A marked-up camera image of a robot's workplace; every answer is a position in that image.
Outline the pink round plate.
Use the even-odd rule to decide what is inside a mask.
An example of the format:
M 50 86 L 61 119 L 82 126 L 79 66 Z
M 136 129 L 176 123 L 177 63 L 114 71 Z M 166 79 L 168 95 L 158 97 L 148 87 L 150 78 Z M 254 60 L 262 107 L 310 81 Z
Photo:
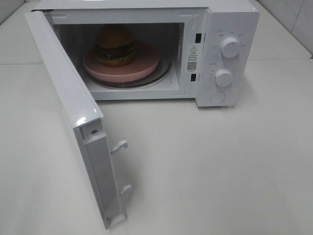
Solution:
M 83 59 L 87 72 L 94 78 L 112 83 L 133 82 L 151 74 L 157 67 L 160 54 L 155 47 L 142 41 L 134 41 L 134 60 L 121 67 L 111 68 L 101 64 L 91 49 Z

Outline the round white door release button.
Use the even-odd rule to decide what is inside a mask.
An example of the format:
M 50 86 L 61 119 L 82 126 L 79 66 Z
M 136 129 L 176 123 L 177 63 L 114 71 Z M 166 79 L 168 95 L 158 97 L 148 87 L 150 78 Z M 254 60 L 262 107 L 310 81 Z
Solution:
M 225 100 L 225 93 L 222 91 L 216 91 L 211 94 L 210 100 L 215 104 L 221 104 Z

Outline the white microwave door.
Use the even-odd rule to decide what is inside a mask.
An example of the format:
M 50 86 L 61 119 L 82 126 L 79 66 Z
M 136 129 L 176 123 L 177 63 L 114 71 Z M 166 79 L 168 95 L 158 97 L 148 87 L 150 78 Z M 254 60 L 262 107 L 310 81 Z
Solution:
M 124 205 L 132 186 L 118 189 L 112 155 L 127 141 L 109 147 L 102 125 L 104 117 L 84 84 L 52 27 L 52 21 L 41 11 L 25 14 L 29 29 L 43 59 L 47 73 L 71 123 L 93 193 L 108 229 L 126 218 Z

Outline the burger with lettuce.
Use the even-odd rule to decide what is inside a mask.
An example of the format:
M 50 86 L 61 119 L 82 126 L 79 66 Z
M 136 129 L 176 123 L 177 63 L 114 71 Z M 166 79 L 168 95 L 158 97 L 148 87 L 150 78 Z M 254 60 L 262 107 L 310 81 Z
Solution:
M 130 64 L 136 56 L 131 31 L 121 24 L 107 24 L 96 34 L 96 58 L 111 68 Z

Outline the glass microwave turntable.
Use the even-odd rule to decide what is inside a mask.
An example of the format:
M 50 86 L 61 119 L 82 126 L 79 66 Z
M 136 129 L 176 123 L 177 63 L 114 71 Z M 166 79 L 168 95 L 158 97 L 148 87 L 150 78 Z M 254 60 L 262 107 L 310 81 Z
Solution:
M 122 83 L 106 82 L 94 78 L 91 75 L 89 75 L 89 78 L 93 80 L 95 83 L 99 84 L 100 86 L 108 87 L 109 89 L 137 89 L 161 81 L 163 78 L 167 76 L 171 69 L 171 66 L 172 66 L 171 61 L 162 58 L 161 61 L 158 63 L 157 67 L 155 68 L 155 70 L 151 74 L 142 79 L 132 82 L 122 82 Z

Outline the white warning label sticker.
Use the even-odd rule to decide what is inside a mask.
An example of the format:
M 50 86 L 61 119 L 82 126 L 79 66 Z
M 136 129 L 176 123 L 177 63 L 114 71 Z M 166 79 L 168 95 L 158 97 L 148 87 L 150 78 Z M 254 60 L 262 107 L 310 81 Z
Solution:
M 201 55 L 200 44 L 188 44 L 186 54 L 186 70 L 188 72 L 197 71 Z

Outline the lower white microwave knob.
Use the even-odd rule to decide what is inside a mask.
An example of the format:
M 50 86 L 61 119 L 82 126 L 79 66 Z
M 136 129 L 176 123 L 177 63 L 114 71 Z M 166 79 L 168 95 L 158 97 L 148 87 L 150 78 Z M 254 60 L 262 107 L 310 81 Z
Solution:
M 233 75 L 228 69 L 220 69 L 215 73 L 215 83 L 217 86 L 226 87 L 233 81 Z

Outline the white microwave knob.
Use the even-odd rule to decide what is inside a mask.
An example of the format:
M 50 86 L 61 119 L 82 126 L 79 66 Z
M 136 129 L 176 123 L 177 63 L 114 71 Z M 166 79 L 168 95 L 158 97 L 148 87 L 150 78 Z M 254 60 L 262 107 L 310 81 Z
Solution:
M 239 54 L 240 40 L 236 36 L 230 35 L 221 41 L 221 53 L 226 58 L 233 58 Z
M 228 69 L 220 69 L 215 73 L 215 83 L 217 86 L 226 87 L 233 81 L 233 75 Z

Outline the white microwave oven body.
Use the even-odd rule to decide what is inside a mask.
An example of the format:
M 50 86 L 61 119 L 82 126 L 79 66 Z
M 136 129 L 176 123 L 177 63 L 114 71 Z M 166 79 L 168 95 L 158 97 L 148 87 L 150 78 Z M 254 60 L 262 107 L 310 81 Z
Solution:
M 52 21 L 54 32 L 95 100 L 195 99 L 199 107 L 232 106 L 259 20 L 247 0 L 42 0 L 32 10 Z M 172 62 L 161 81 L 137 89 L 109 89 L 89 78 L 82 59 L 95 45 L 97 31 L 107 24 L 122 24 L 135 40 L 155 47 L 160 59 Z M 236 57 L 221 53 L 222 39 L 240 40 Z M 186 70 L 188 44 L 200 44 L 197 71 Z M 228 69 L 233 81 L 217 86 L 215 73 Z M 225 93 L 221 104 L 211 102 L 216 91 Z

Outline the upper white microwave knob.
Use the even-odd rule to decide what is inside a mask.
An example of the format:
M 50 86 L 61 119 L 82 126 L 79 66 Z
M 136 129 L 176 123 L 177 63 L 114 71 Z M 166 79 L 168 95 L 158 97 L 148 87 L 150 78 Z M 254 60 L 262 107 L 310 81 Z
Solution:
M 236 36 L 230 35 L 221 41 L 221 53 L 226 58 L 233 58 L 239 54 L 240 40 Z

